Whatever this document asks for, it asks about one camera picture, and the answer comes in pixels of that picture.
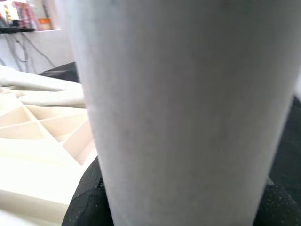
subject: white cardboard tube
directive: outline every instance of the white cardboard tube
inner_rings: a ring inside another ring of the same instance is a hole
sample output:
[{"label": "white cardboard tube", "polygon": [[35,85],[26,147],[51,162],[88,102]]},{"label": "white cardboard tube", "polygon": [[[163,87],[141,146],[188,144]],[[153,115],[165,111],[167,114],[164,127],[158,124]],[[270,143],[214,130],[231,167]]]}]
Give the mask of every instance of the white cardboard tube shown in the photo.
[{"label": "white cardboard tube", "polygon": [[301,2],[65,6],[115,226],[250,226],[299,72]]}]

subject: black fabric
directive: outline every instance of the black fabric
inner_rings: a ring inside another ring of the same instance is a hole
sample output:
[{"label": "black fabric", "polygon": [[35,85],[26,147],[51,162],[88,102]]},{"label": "black fabric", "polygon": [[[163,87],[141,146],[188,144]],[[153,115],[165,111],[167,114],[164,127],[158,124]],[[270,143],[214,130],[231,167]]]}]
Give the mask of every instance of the black fabric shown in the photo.
[{"label": "black fabric", "polygon": [[281,187],[266,185],[253,226],[299,226],[301,211]]},{"label": "black fabric", "polygon": [[82,176],[62,225],[114,225],[97,158]]},{"label": "black fabric", "polygon": [[269,177],[301,207],[301,104],[295,97]]}]

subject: white wall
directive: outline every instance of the white wall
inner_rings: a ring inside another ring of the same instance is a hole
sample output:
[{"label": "white wall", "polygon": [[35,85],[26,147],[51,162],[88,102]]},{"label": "white wall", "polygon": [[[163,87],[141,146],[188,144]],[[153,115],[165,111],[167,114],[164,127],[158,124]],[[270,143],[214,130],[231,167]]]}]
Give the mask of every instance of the white wall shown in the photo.
[{"label": "white wall", "polygon": [[[74,61],[69,38],[65,31],[58,29],[26,33],[26,35],[42,53],[48,56],[55,66],[60,66]],[[15,37],[20,41],[22,40],[20,34],[15,34]],[[24,59],[23,51],[21,51],[20,46],[16,44],[16,47],[18,55]],[[37,53],[28,43],[27,49],[29,55],[34,61],[37,73],[53,68],[48,61]],[[3,35],[0,35],[0,57],[4,60],[7,66],[18,69]],[[24,63],[20,62],[20,64],[25,70]],[[32,62],[29,62],[29,71],[32,73],[35,71],[32,67]]]}]

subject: white cylinder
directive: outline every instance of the white cylinder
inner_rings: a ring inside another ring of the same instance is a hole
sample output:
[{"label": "white cylinder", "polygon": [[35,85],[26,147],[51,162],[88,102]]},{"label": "white cylinder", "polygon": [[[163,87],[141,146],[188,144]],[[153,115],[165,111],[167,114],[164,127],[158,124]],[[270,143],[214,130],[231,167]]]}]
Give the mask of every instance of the white cylinder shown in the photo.
[{"label": "white cylinder", "polygon": [[115,226],[250,226],[299,72],[301,1],[67,0]]}]

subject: black shelf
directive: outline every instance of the black shelf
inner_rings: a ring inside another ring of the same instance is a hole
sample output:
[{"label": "black shelf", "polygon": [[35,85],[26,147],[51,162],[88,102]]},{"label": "black shelf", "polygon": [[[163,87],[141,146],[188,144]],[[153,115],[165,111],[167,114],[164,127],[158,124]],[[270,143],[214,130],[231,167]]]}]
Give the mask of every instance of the black shelf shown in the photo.
[{"label": "black shelf", "polygon": [[20,32],[33,32],[33,28],[18,28],[18,27],[2,27],[0,34],[15,34]]}]

